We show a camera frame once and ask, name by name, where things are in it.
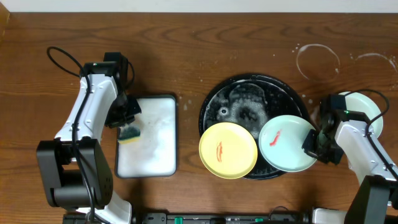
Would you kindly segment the green yellow sponge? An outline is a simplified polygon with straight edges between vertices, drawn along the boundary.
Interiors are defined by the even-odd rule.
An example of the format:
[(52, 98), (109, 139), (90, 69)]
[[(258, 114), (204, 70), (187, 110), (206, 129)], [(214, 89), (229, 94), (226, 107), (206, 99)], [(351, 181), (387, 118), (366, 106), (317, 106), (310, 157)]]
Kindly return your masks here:
[(135, 141), (140, 136), (141, 130), (137, 126), (133, 124), (126, 124), (119, 128), (118, 143), (128, 144)]

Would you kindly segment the light green plate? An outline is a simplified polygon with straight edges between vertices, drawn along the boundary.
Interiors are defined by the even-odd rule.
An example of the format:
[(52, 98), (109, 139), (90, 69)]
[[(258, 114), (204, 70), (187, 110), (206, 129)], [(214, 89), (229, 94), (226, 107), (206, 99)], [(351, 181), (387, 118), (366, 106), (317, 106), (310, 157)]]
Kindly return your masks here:
[[(363, 112), (370, 120), (381, 114), (381, 110), (379, 109), (379, 107), (375, 104), (375, 102), (373, 102), (372, 99), (370, 99), (366, 95), (358, 92), (351, 93), (348, 96), (346, 96), (346, 94), (348, 94), (348, 91), (340, 93), (340, 95), (345, 96), (347, 110)], [(378, 138), (382, 134), (384, 126), (383, 117), (375, 120), (375, 122), (373, 122), (371, 126), (374, 130), (373, 133)]]
[(317, 161), (302, 149), (307, 134), (314, 129), (301, 117), (277, 116), (261, 129), (259, 150), (263, 158), (276, 169), (284, 172), (303, 171)]

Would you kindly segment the light green plate top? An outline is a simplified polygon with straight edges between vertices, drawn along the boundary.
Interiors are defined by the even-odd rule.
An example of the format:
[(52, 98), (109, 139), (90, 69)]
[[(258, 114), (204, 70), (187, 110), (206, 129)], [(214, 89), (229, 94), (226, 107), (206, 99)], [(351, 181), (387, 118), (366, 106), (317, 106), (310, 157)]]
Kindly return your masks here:
[[(348, 94), (348, 91), (340, 93), (340, 95), (345, 96), (347, 110), (363, 112), (370, 120), (381, 114), (381, 110), (379, 109), (379, 107), (375, 104), (375, 102), (373, 102), (372, 99), (370, 99), (366, 95), (358, 92), (351, 93), (348, 96), (346, 96), (346, 94)], [(373, 122), (371, 126), (374, 130), (373, 133), (378, 138), (382, 134), (384, 126), (383, 117), (375, 120), (375, 122)]]

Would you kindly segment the yellow plate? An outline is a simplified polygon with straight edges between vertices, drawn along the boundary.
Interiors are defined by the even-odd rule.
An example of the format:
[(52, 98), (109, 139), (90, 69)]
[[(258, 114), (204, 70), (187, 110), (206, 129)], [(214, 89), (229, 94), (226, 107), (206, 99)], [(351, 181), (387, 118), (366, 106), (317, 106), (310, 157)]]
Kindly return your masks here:
[(201, 135), (198, 150), (203, 165), (223, 179), (239, 179), (249, 174), (258, 155), (251, 133), (228, 122), (206, 129)]

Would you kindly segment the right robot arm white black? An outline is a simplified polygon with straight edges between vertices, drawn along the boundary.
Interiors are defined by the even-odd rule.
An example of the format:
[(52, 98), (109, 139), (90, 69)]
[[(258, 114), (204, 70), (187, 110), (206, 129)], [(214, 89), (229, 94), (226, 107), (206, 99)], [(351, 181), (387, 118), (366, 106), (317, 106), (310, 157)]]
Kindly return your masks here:
[(302, 148), (318, 161), (338, 164), (347, 156), (360, 184), (348, 211), (316, 208), (312, 223), (384, 223), (388, 206), (397, 207), (397, 166), (371, 133), (362, 112), (334, 110), (320, 132), (309, 131)]

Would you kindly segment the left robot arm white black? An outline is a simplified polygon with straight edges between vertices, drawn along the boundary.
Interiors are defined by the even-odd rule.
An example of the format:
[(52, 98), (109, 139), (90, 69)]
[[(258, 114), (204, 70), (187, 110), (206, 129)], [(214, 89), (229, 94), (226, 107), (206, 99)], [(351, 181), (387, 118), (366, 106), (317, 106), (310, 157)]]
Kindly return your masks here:
[(114, 191), (101, 149), (104, 127), (130, 124), (141, 111), (125, 93), (127, 69), (124, 62), (85, 64), (68, 119), (53, 140), (37, 147), (48, 204), (84, 213), (88, 223), (132, 223), (132, 205)]

